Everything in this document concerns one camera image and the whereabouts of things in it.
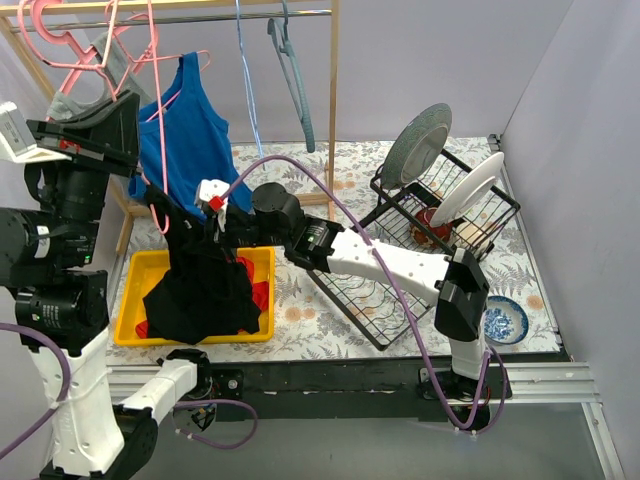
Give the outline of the blue tank top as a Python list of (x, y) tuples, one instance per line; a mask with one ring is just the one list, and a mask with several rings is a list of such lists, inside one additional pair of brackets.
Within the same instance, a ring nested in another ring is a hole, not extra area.
[(196, 190), (203, 180), (233, 183), (239, 174), (233, 165), (229, 124), (214, 110), (200, 78), (198, 54), (179, 59), (171, 86), (162, 94), (165, 111), (155, 115), (155, 101), (139, 111), (140, 164), (144, 177), (133, 177), (129, 196), (144, 200), (148, 183), (163, 186), (161, 150), (166, 150), (169, 197), (203, 220), (196, 207)]

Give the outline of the thin pink hanger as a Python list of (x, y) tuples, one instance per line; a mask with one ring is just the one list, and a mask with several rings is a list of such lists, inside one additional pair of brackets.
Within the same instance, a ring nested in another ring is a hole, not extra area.
[(161, 153), (161, 173), (162, 173), (162, 191), (165, 195), (168, 194), (168, 172), (167, 172), (167, 156), (166, 156), (166, 141), (165, 141), (165, 128), (164, 128), (164, 114), (163, 114), (163, 101), (162, 101), (162, 89), (159, 74), (159, 57), (157, 54), (158, 45), (158, 33), (154, 20), (153, 1), (147, 0), (147, 15), (150, 33), (150, 48), (151, 48), (151, 64), (153, 66), (153, 75), (155, 82), (156, 93), (156, 114), (158, 117), (158, 131)]
[[(69, 95), (76, 81), (79, 79), (80, 75), (85, 72), (84, 69), (80, 69), (80, 66), (89, 64), (93, 65), (93, 61), (96, 60), (98, 65), (104, 65), (102, 69), (98, 69), (97, 73), (102, 73), (104, 75), (105, 86), (108, 87), (110, 95), (115, 92), (119, 93), (123, 91), (124, 80), (130, 71), (133, 71), (138, 75), (138, 73), (151, 62), (151, 48), (150, 42), (147, 45), (146, 49), (141, 53), (141, 55), (136, 58), (134, 57), (124, 46), (122, 42), (121, 36), (133, 26), (137, 26), (138, 22), (148, 22), (147, 13), (137, 13), (135, 15), (130, 16), (125, 19), (122, 24), (116, 25), (111, 31), (100, 35), (96, 38), (91, 46), (86, 50), (80, 50), (79, 60), (75, 64), (75, 68), (71, 70), (71, 72), (67, 75), (64, 82), (62, 83), (59, 91)], [(105, 74), (105, 68), (107, 65), (107, 58), (109, 56), (109, 51), (111, 48), (112, 41), (115, 40), (119, 46), (124, 50), (124, 53), (128, 59), (129, 65), (124, 74), (124, 78), (119, 84), (112, 84)]]

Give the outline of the light blue hanger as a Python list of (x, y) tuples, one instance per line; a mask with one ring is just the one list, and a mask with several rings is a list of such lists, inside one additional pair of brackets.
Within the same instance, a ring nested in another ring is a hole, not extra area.
[(239, 0), (235, 0), (235, 9), (236, 9), (236, 30), (238, 37), (238, 46), (241, 55), (242, 62), (242, 72), (245, 86), (245, 95), (246, 95), (246, 104), (247, 111), (249, 117), (250, 127), (254, 136), (254, 142), (257, 148), (257, 152), (260, 158), (264, 156), (262, 141), (259, 133), (258, 126), (258, 118), (255, 104), (255, 97), (253, 92), (253, 85), (251, 80), (249, 63), (247, 61), (245, 48), (244, 48), (244, 37), (242, 30), (242, 12), (241, 12), (241, 2)]

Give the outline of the grey-blue hanger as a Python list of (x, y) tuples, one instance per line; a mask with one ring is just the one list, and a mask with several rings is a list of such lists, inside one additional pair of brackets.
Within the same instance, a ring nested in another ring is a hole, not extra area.
[(268, 19), (267, 34), (271, 38), (285, 82), (289, 89), (303, 131), (306, 150), (308, 153), (314, 153), (316, 151), (316, 142), (306, 89), (288, 31), (289, 11), (287, 1), (282, 0), (281, 6), (282, 16)]

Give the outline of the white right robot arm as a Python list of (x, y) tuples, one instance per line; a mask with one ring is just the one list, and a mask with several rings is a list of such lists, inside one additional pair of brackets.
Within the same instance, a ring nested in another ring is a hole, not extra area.
[(253, 192), (247, 213), (229, 203), (228, 188), (221, 180), (204, 180), (195, 194), (213, 222), (215, 241), (228, 248), (280, 246), (304, 270), (398, 286), (434, 307), (434, 326), (449, 340), (454, 389), (469, 398), (486, 389), (482, 320), (489, 284), (472, 253), (422, 253), (364, 240), (353, 229), (306, 214), (299, 199), (275, 182)]

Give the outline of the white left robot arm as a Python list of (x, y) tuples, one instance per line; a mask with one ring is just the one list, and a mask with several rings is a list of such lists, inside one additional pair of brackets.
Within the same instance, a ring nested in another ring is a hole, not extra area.
[(109, 180), (133, 176), (139, 97), (130, 90), (61, 122), (1, 107), (1, 156), (24, 168), (35, 210), (1, 211), (1, 284), (44, 384), (53, 454), (44, 479), (129, 479), (150, 460), (162, 420), (213, 386), (205, 353), (176, 350), (135, 394), (108, 382), (108, 275), (90, 271)]

